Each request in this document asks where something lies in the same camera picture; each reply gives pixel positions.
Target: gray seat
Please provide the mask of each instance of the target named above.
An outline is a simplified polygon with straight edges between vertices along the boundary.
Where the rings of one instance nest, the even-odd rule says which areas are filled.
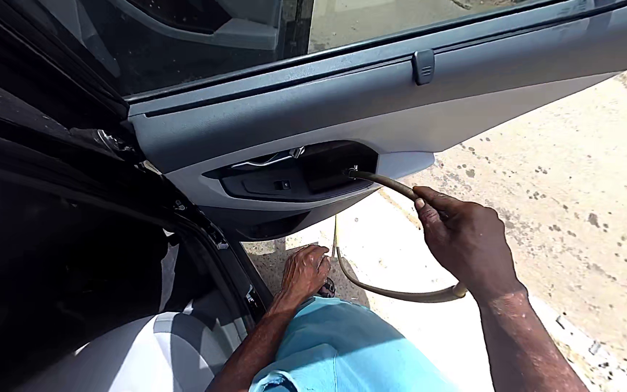
[[[17,391],[204,391],[228,357],[203,322],[162,313],[92,340]]]

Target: forearm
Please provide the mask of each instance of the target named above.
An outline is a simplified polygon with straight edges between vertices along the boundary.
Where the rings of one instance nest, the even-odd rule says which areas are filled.
[[[497,392],[587,390],[550,339],[526,290],[479,301],[479,309]]]
[[[229,357],[207,391],[248,391],[256,374],[274,361],[287,325],[296,314],[296,307],[297,301],[277,294],[266,315]]]

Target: door handle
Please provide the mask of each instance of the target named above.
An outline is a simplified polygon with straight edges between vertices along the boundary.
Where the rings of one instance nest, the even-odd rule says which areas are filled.
[[[270,158],[268,158],[265,162],[251,162],[247,160],[245,162],[236,163],[235,165],[231,165],[232,169],[236,169],[244,166],[255,166],[255,167],[264,167],[270,166],[278,162],[282,162],[283,160],[288,160],[290,158],[299,158],[304,153],[304,148],[306,146],[291,148],[287,151],[280,151],[279,153],[274,154]]]

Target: rubber hose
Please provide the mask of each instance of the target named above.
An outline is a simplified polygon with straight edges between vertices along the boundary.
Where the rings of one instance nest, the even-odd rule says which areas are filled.
[[[380,174],[362,172],[362,171],[354,170],[354,169],[348,170],[347,175],[353,179],[363,179],[363,180],[381,184],[387,188],[393,189],[394,191],[402,194],[403,196],[407,197],[408,199],[412,201],[419,199],[419,196],[412,190],[412,188],[409,188],[405,186],[404,184],[397,182],[396,180],[390,179],[389,177],[382,176]],[[337,231],[338,231],[338,221],[337,221],[337,216],[336,216],[335,232],[333,234],[334,236],[333,242],[335,244],[333,248],[333,252],[337,251],[338,253],[338,261],[340,263],[340,269],[343,271],[343,274],[345,274],[345,277],[347,277],[347,279],[350,280],[352,283],[354,283],[356,286],[361,287],[362,289],[365,289],[367,291],[371,291],[373,293],[383,295],[385,297],[396,298],[402,301],[410,301],[410,302],[422,302],[422,303],[448,302],[448,301],[453,301],[455,299],[464,298],[466,296],[466,291],[467,291],[466,286],[461,282],[458,282],[454,286],[447,287],[446,289],[443,289],[443,290],[430,291],[426,293],[406,293],[402,291],[392,291],[392,290],[381,289],[378,287],[374,287],[374,286],[370,286],[368,284],[362,283],[361,281],[358,281],[352,276],[352,274],[349,271],[347,271],[347,269],[345,269],[345,264],[341,261],[342,256],[340,255],[340,248],[337,245]]]

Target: window glass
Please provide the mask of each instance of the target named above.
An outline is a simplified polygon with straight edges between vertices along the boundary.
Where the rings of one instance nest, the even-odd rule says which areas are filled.
[[[515,5],[513,0],[315,0],[309,53]]]
[[[517,0],[38,0],[122,95],[193,82]]]

